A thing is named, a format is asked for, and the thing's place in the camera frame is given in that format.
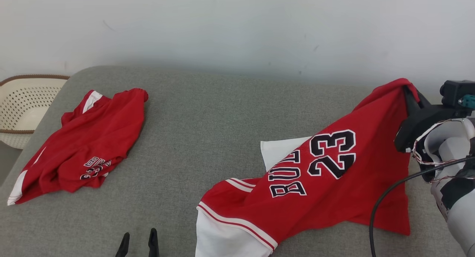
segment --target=white wall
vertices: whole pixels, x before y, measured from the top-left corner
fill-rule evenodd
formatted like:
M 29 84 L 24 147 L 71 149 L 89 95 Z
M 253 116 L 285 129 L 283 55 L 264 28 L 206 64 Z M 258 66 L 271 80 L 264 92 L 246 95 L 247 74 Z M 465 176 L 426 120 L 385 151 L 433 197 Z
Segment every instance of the white wall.
M 475 0 L 0 0 L 0 80 L 178 65 L 419 87 L 474 79 Z

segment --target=gray floor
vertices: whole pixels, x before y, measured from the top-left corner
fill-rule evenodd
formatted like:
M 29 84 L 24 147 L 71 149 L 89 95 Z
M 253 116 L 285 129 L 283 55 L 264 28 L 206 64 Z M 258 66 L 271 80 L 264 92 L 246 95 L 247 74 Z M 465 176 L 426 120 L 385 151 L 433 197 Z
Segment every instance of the gray floor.
M 21 149 L 14 149 L 0 141 L 0 186 L 12 170 L 13 164 L 15 164 L 21 152 Z

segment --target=red jersey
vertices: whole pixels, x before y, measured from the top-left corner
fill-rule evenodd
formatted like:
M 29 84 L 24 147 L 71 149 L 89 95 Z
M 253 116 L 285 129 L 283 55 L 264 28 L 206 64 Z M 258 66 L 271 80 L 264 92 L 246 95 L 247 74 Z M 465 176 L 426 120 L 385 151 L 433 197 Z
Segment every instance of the red jersey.
M 112 99 L 90 90 L 23 168 L 7 204 L 61 189 L 100 187 L 139 137 L 147 99 L 138 88 Z
M 376 200 L 408 173 L 409 154 L 393 144 L 407 118 L 405 85 L 419 101 L 407 79 L 380 86 L 262 178 L 228 179 L 207 191 L 197 206 L 196 256 L 264 257 L 304 230 L 369 225 Z M 404 185 L 381 203 L 375 227 L 409 235 Z

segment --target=red fabric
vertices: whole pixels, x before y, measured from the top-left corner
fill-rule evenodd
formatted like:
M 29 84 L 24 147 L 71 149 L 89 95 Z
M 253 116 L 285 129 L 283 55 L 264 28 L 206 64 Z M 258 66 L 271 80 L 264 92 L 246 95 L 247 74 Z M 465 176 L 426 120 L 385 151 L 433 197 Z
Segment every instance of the red fabric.
M 74 192 L 82 186 L 98 188 L 105 180 L 103 175 L 127 157 L 144 121 L 147 92 L 134 88 L 117 93 L 112 99 L 92 97 L 95 103 L 83 113 L 93 92 L 89 91 L 73 112 L 62 116 L 62 128 L 46 140 L 23 168 L 24 180 L 17 181 L 22 192 L 14 193 L 14 189 L 9 198 L 21 194 L 15 204 L 61 189 Z M 97 161 L 86 167 L 94 157 Z
M 398 79 L 378 87 L 356 106 L 352 113 L 298 147 L 298 163 L 295 159 L 283 160 L 262 178 L 243 180 L 250 184 L 246 186 L 247 191 L 233 186 L 229 181 L 221 181 L 207 191 L 202 203 L 227 221 L 236 221 L 234 218 L 251 222 L 277 243 L 304 230 L 326 228 L 341 221 L 369 225 L 371 210 L 376 200 L 393 183 L 407 176 L 409 154 L 397 152 L 393 144 L 399 126 L 407 118 L 402 91 L 404 85 L 407 85 L 415 94 L 416 100 L 419 100 L 416 88 L 407 79 Z M 351 131 L 348 130 L 354 132 L 355 141 L 350 149 L 346 147 L 351 144 Z M 334 147 L 330 147 L 330 142 L 316 142 L 313 149 L 323 148 L 324 153 L 316 154 L 317 156 L 312 154 L 311 141 L 321 140 L 325 137 L 324 134 L 334 132 L 342 132 L 348 137 L 335 140 Z M 319 175 L 315 169 L 310 169 L 312 162 L 316 159 L 322 160 L 321 157 L 325 156 L 333 159 L 340 171 L 343 168 L 341 161 L 349 159 L 345 162 L 349 168 L 347 167 L 339 179 L 325 167 L 324 162 L 317 161 L 315 165 L 320 168 Z M 295 154 L 287 156 L 290 159 L 294 157 Z M 278 172 L 278 168 L 289 167 L 298 168 L 298 178 L 270 180 L 271 175 L 297 176 L 294 172 Z M 273 197 L 273 186 L 295 182 L 301 183 L 304 195 L 290 192 Z M 375 227 L 409 235 L 404 185 L 394 189 L 381 203 L 376 213 Z M 247 230 L 254 232 L 256 228 L 249 226 Z

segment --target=white laundry basket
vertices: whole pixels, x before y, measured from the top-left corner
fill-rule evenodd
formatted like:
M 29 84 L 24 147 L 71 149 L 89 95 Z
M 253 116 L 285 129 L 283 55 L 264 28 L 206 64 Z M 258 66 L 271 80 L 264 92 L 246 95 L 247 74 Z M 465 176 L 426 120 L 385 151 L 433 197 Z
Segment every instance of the white laundry basket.
M 0 141 L 23 149 L 67 79 L 21 75 L 0 82 Z

